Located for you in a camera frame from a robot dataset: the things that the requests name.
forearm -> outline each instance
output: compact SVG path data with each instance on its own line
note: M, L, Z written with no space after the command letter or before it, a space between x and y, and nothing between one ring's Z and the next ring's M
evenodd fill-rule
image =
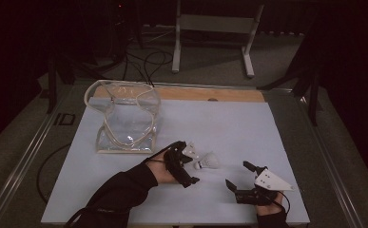
M142 204L158 183L145 164L120 172L91 197L73 227L126 227L132 207Z
M276 214L259 216L257 215L260 228L288 228L286 223L286 214L280 211Z

black cable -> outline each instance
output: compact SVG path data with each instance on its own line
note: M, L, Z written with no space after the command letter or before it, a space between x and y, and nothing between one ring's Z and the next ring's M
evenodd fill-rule
M55 155L56 153L58 153L59 151L62 151L63 149L65 149L66 147L70 146L71 143L68 143L66 145L63 145L62 147L56 149L55 151L53 151L51 154L49 154L49 156L47 156L44 160L44 162L42 162L41 166L38 169L38 173L37 173L37 177L36 177L36 189L38 191L39 196L41 197L41 199L44 201L44 203L48 204L48 199L44 196L44 194L42 193L41 190L41 186L39 185L40 183L40 179L41 179L41 172L42 169L44 168L45 164L48 162L48 160Z
M136 68L136 70L139 72L140 76L141 76L141 80L145 81L147 84L149 84L149 82L147 81L145 75L142 72L142 68L140 67L140 64L129 61L129 64L131 64L134 68Z
M170 63L172 62L173 58L172 58L172 54L171 54L171 53L166 52L166 51L163 51L163 50L161 50L161 49L159 49L159 48L151 47L150 49L155 49L156 51L155 51L155 52L152 52L152 53L150 53L150 54L148 54L144 59L143 59L143 58L141 58L141 57L139 57L139 56L136 56L136 55L134 55L134 54L131 54L131 53L129 53L129 52L127 52L126 54L127 54L127 55L130 55L130 56L132 56L132 57L134 57L134 58L136 58L136 59L142 60L142 61L144 62L144 71L145 71L145 75L144 75L141 71L140 71L140 74L142 75L142 77L145 77L145 80L146 80L150 85L154 86L154 84L153 84L153 83L152 83L152 81L151 81L151 77L152 77L152 75L153 75L157 70L159 70L163 65L170 64ZM149 61L149 60L148 60L151 56L153 56L153 55L155 55L155 54L163 54L164 58L163 58L163 60L162 60L160 63L155 63L155 62L152 62L152 61ZM156 65L157 67L156 67L156 68L155 68L151 73L148 73L148 70L147 70L147 64Z
M229 42L233 41L239 37L238 33L233 32L206 32L199 30L186 30L182 33L181 38L186 41L197 42L197 43L207 43L207 42Z
M287 209L287 212L286 212L285 214L288 214L288 213L290 212L290 200L288 199L288 197L286 197L286 196L283 194L283 192L278 192L278 193L282 194L282 195L285 197L285 199L287 200L288 209Z

table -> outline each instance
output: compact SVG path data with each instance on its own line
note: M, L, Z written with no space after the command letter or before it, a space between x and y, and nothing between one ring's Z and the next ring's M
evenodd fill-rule
M175 47L172 60L172 72L180 71L181 62L181 30L192 29L202 31L219 31L219 32L236 32L249 34L248 42L245 47L242 47L242 57L245 64L246 76L253 78L255 76L254 68L252 67L249 51L257 32L260 22L263 4L258 6L258 9L252 17L221 17L221 16L206 16L181 14L181 0L177 0L177 19L175 27Z
M162 98L162 127L156 147L161 149L177 140L194 142L201 156L210 151L217 154L222 168L198 171L187 164L185 169L189 175L201 181L188 188L165 184L151 189L145 203L132 209L130 224L256 223L254 208L237 204L234 195L225 187L225 179L234 182L239 189L253 187L253 175L242 167L242 161L266 165L298 189L273 116L260 92L177 87L157 90ZM42 222L66 222L86 205L104 181L148 156L96 154L95 135L101 123L101 115L86 109ZM292 208L287 221L290 224L308 223L300 191L285 194Z

cable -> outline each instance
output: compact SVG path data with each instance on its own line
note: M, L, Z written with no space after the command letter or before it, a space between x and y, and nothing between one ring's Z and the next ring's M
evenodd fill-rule
M147 78L145 77L145 75L142 72L142 68L140 67L140 64L132 62L132 61L128 61L128 64L131 64L134 68L136 68L136 70L139 72L140 76L141 76L141 80L145 81L146 83L149 84L149 82L147 81Z
M39 185L40 183L40 179L41 179L41 172L42 169L44 168L45 164L48 162L48 160L55 154L57 154L59 151L62 151L63 149L67 148L68 146L70 146L71 143L68 143L66 145L61 146L60 148L56 149L55 151L53 151L51 154L49 154L49 156L47 156L44 160L44 162L42 162L41 166L38 169L38 173L37 173L37 177L36 177L36 189L38 191L39 196L41 197L41 199L44 201L45 204L48 204L48 199L44 196L44 194L42 193L41 190L41 186Z
M159 35L159 36L156 36L156 37L154 37L154 38L152 38L152 39L150 39L150 40L147 40L147 41L143 41L143 43L149 43L149 42L155 41L155 40L160 39L160 38L162 38L162 37L164 37L164 36L166 36L166 35L168 35L168 34L170 34L170 33L174 32L174 31L175 31L175 29L173 29L173 30L171 30L171 31L163 32L163 33L162 33L161 35Z
M282 195L285 197L285 199L287 200L288 209L287 209L287 212L286 212L285 214L288 214L288 213L290 212L290 200L288 199L288 197L286 197L286 196L283 194L283 192L278 192L278 193L282 194Z
M129 52L127 52L126 54L127 55L129 55L129 56L132 56L132 57L134 57L134 58L136 58L136 59L139 59L139 60L142 60L144 63L143 63L143 65L144 65L144 71L145 71L145 74L143 74L142 73L142 71L140 70L140 69L138 69L137 67L136 67L136 69L138 69L138 71L140 72L140 74L142 75L142 78L144 77L145 78L145 80L150 84L150 85L152 85L152 86L154 86L154 84L152 83L152 80L151 80L151 77L152 77L152 75L157 71L157 70L159 70L163 65L167 65L167 64L170 64L171 62L172 62L172 60L173 60L173 58L172 58L172 54L171 53L169 53L169 52L166 52L166 51L164 51L164 50L162 50L162 49L159 49L159 48L155 48L155 47L150 47L149 49L155 49L156 51L155 52L152 52L152 53L150 53L150 54L148 54L144 59L143 58L141 58L141 57L139 57L139 56L136 56L136 55L134 55L134 54L131 54L131 53L129 53ZM155 63L155 62L152 62L152 61L149 61L149 58L150 57L152 57L153 55L156 55L156 54L163 54L163 60L160 62L160 63ZM148 72L148 70L147 70L147 65L148 64L152 64L152 65L155 65L155 66L157 66L151 73L149 73Z

dark background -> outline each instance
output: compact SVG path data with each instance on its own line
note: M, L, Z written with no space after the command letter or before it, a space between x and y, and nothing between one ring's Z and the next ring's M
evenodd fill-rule
M171 3L174 1L138 2L142 23L175 24L175 5ZM220 2L199 5L198 1L188 0L183 10L246 14L236 6L221 8ZM62 45L70 52L83 50L83 55L90 54L89 37L75 4L73 0L0 1L0 133L41 92L36 79L48 71L49 44ZM319 47L326 47L320 84L328 90L368 167L368 1L348 0L342 4L270 1L265 5L259 32L306 33L308 36L318 14L323 15L320 18L325 23L319 23L314 28L316 32L310 32L314 34L312 41L304 45L298 55L314 55L322 51ZM87 39L78 39L80 42L74 39L85 36Z

